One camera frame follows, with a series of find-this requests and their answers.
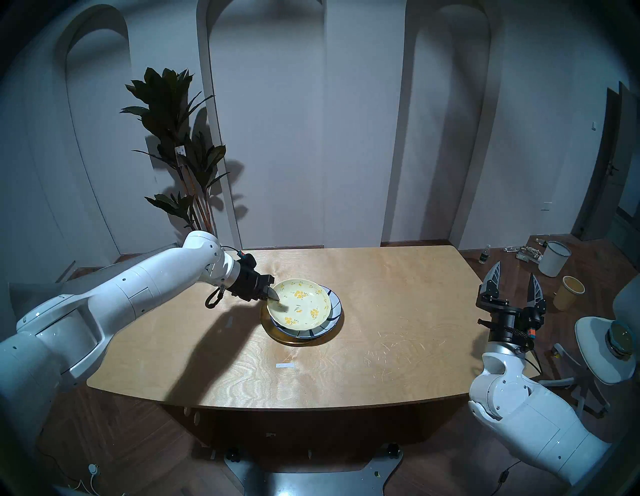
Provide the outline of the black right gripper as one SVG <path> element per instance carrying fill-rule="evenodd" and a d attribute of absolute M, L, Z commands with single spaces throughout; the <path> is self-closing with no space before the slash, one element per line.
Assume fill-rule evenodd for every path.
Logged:
<path fill-rule="evenodd" d="M 516 350 L 533 350 L 536 332 L 544 323 L 547 304 L 542 287 L 534 273 L 530 274 L 527 288 L 527 306 L 518 308 L 508 300 L 499 299 L 501 262 L 488 271 L 479 287 L 476 306 L 487 311 L 491 320 L 479 319 L 477 323 L 489 329 L 489 341 L 503 343 Z"/>

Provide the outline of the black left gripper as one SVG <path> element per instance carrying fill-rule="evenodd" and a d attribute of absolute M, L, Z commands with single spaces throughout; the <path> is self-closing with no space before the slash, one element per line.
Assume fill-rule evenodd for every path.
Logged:
<path fill-rule="evenodd" d="M 271 300 L 280 301 L 276 290 L 272 287 L 275 278 L 271 274 L 260 274 L 255 268 L 257 261 L 250 253 L 238 253 L 239 260 L 235 264 L 239 273 L 232 284 L 232 295 L 244 301 Z"/>

